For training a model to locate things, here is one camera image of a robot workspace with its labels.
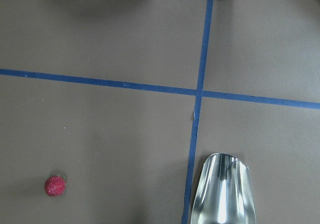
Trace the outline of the crossing blue tape strip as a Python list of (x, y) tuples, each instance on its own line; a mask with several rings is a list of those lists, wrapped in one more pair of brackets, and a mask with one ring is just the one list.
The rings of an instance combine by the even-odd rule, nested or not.
[(208, 54), (213, 6), (214, 6), (214, 0), (207, 0), (203, 33), (202, 33), (201, 53), (200, 53), (199, 68), (198, 68), (198, 75), (197, 75), (197, 85), (195, 90), (193, 122), (192, 122), (191, 134), (190, 134), (189, 154), (188, 154), (184, 198), (183, 198), (183, 212), (181, 216), (182, 224), (188, 223), (189, 210), (190, 210), (190, 204), (191, 204), (191, 191), (192, 191), (192, 184), (193, 184), (198, 129), (199, 129), (199, 122), (200, 122), (200, 112), (202, 107), (204, 79), (205, 79), (205, 72), (206, 72), (206, 63), (207, 63), (207, 54)]

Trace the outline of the long blue tape strip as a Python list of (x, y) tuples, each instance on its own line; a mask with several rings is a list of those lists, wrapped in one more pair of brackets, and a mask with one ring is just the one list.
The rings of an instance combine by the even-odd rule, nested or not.
[[(70, 75), (61, 75), (61, 74), (3, 69), (3, 68), (0, 70), (0, 74), (3, 76), (41, 79), (41, 80), (86, 84), (86, 85), (94, 85), (94, 86), (105, 86), (105, 87), (132, 89), (132, 90), (149, 91), (149, 92), (160, 92), (160, 93), (178, 94), (178, 95), (186, 95), (186, 96), (195, 96), (197, 93), (195, 89), (190, 89), (190, 88), (142, 84), (142, 83), (134, 83), (134, 82), (115, 81), (115, 80), (107, 80), (107, 79), (99, 79), (99, 78), (79, 77), (79, 76), (70, 76)], [(305, 108), (305, 109), (318, 110), (320, 108), (320, 104), (318, 102), (281, 99), (281, 98), (264, 97), (264, 96), (252, 96), (252, 95), (245, 95), (245, 94), (235, 94), (235, 93), (217, 92), (217, 91), (209, 91), (209, 90), (203, 90), (202, 96), (206, 98), (213, 98), (213, 99), (288, 106), (288, 107), (297, 107), (297, 108)]]

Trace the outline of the silver metal scoop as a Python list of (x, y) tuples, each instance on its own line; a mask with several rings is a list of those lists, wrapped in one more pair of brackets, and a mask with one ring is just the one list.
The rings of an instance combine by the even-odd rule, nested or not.
[(257, 218), (249, 167), (231, 154), (211, 154), (201, 170), (190, 222), (255, 224)]

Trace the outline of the red strawberry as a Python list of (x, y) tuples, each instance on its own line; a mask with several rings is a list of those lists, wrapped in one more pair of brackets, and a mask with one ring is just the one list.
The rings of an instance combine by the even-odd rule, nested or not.
[(44, 183), (44, 191), (49, 197), (61, 196), (67, 187), (67, 180), (63, 176), (54, 175)]

